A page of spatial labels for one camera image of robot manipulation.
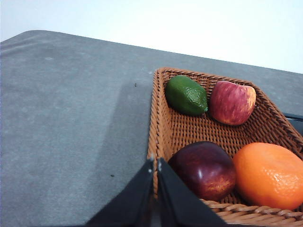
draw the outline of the gray tabletop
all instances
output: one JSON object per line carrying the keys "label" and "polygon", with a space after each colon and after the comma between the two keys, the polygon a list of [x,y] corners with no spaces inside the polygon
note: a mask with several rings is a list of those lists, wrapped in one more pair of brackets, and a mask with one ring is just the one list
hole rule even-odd
{"label": "gray tabletop", "polygon": [[82,224],[144,163],[153,72],[253,81],[303,114],[302,74],[48,31],[1,43],[1,226]]}

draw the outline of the apple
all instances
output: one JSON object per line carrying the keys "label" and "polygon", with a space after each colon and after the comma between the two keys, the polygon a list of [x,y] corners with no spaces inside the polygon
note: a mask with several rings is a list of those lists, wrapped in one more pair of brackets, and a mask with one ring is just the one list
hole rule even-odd
{"label": "apple", "polygon": [[212,142],[196,142],[174,154],[168,164],[200,199],[219,201],[235,187],[232,159]]}
{"label": "apple", "polygon": [[250,117],[255,102],[253,87],[218,81],[210,96],[209,113],[221,123],[240,125]]}

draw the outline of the woven basket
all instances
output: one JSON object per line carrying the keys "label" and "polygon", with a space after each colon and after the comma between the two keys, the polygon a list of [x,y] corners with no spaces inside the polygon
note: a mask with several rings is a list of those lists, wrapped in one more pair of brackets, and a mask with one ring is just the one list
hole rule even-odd
{"label": "woven basket", "polygon": [[[179,114],[169,108],[164,94],[168,80],[175,75],[186,75],[199,83],[208,98],[219,80],[249,85],[256,90],[257,100],[250,118],[240,126],[229,126],[212,120],[208,113],[198,117]],[[151,125],[147,157],[163,157],[168,161],[172,155],[187,144],[211,141],[222,147],[230,157],[245,144],[252,142],[273,143],[293,151],[303,159],[303,137],[253,83],[207,73],[162,68],[156,70],[153,80]],[[157,196],[157,171],[154,174],[154,192]],[[282,210],[267,206],[248,206],[233,191],[220,202],[204,201],[227,223],[266,226],[303,226],[303,204],[296,210]]]}

